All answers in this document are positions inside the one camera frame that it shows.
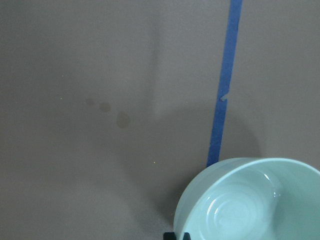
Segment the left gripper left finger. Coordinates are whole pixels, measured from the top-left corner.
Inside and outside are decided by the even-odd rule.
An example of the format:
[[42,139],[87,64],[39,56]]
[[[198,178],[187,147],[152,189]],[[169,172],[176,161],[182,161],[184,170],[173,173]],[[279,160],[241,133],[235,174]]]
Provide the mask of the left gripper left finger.
[[174,232],[164,232],[163,240],[176,240],[176,235]]

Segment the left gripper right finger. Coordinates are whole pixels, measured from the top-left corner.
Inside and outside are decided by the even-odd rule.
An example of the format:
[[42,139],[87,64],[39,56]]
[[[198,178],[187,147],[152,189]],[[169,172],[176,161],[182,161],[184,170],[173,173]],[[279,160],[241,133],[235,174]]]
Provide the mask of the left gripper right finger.
[[190,234],[188,232],[185,232],[184,235],[183,235],[182,240],[191,240]]

